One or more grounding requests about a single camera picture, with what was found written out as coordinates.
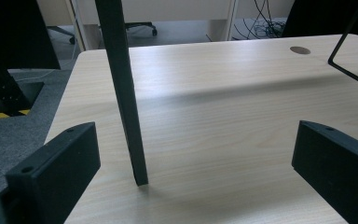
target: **black stand base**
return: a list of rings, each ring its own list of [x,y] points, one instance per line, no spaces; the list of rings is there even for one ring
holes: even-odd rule
[[[39,95],[39,92],[42,91],[42,88],[44,86],[43,82],[35,82],[35,83],[23,83],[19,84],[20,89],[22,90],[22,93],[25,95],[26,99],[30,103],[30,106],[27,106],[28,108],[20,108],[20,110],[26,110],[31,109],[31,107],[34,105],[34,102]],[[16,111],[10,110],[10,108],[7,108],[2,104],[0,101],[0,113],[5,113],[10,116],[17,116],[18,113],[15,113]]]

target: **black chair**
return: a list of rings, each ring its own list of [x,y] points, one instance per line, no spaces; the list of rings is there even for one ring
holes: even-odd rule
[[[150,21],[148,21],[148,22],[129,22],[129,23],[126,23],[126,29],[127,30],[129,30],[130,28],[133,28],[133,27],[138,27],[138,26],[148,26],[148,27],[153,29],[152,35],[153,36],[157,35],[156,26],[154,26],[153,23],[150,22]]]

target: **light wood tabletop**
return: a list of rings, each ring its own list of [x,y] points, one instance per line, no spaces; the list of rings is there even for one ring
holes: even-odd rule
[[[80,54],[47,141],[95,121],[102,167],[67,223],[345,222],[291,165],[302,119],[358,139],[358,82],[327,64],[339,38],[130,49],[150,182],[140,188],[106,52]],[[357,35],[335,62],[358,75]]]

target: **gray carpet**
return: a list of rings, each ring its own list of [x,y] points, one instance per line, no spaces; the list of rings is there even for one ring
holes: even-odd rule
[[[54,71],[43,78],[23,81],[43,81],[45,86],[27,116],[0,119],[0,190],[7,186],[5,173],[44,145],[71,72]],[[13,77],[41,77],[46,73],[15,73]]]

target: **screw hole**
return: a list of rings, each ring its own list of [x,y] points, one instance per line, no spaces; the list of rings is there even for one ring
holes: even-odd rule
[[[26,174],[26,173],[28,173],[28,172],[31,172],[33,169],[34,169],[34,167],[28,166],[28,167],[25,167],[24,169],[22,169],[21,172],[22,172],[23,174]]]

